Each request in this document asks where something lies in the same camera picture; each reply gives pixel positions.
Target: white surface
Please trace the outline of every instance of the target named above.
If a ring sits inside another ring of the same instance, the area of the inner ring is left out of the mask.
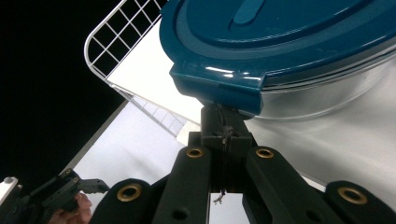
[[[180,133],[178,134],[176,140],[186,146],[189,143],[189,134],[190,132],[200,132],[201,126],[198,126],[194,123],[189,121],[184,124],[183,128],[181,129]]]
[[[7,183],[6,181],[0,183],[0,205],[3,204],[9,193],[17,186],[18,183],[18,179],[15,177],[6,177],[5,180],[7,180]]]
[[[181,95],[169,75],[173,63],[162,51],[159,27],[157,22],[107,80],[124,91],[200,123],[201,103]]]
[[[183,146],[143,112],[128,104],[82,158],[75,171],[110,187],[127,178],[154,183],[171,171]],[[103,194],[89,195],[93,209]]]

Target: white wire shelf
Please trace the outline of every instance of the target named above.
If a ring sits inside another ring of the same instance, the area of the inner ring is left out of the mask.
[[[166,0],[122,0],[93,29],[84,46],[85,62],[90,70],[125,99],[140,108],[173,136],[186,120],[143,98],[117,88],[107,78],[139,44],[161,18]]]

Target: black background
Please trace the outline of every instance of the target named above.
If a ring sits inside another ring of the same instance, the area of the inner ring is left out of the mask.
[[[1,1],[0,178],[16,176],[25,192],[40,186],[123,102],[83,58],[119,1]]]

